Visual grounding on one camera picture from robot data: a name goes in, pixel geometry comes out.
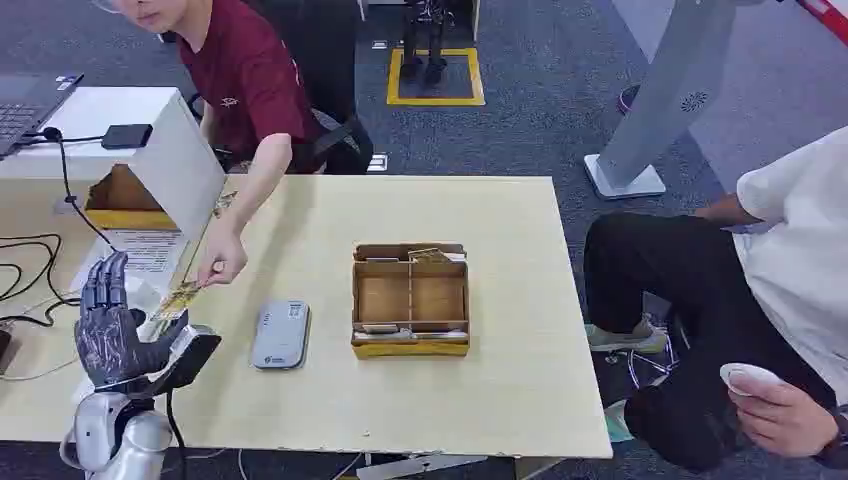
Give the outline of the person's hand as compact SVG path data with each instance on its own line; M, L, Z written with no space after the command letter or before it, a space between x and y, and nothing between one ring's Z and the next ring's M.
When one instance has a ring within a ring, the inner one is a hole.
M241 273L248 261L241 241L244 227L243 222L231 219L213 222L197 269L199 287L230 284Z
M731 378L729 398L741 430L759 447L790 458L811 457L836 440L839 426L804 391L748 375Z

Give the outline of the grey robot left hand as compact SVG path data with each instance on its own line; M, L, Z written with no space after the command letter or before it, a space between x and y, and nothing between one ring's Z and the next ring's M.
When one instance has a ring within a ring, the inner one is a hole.
M89 270L80 294L74 340L80 362L97 389L108 389L163 370L171 346L188 324L188 314L156 340L143 342L137 329L146 314L131 309L125 288L128 255L114 251Z

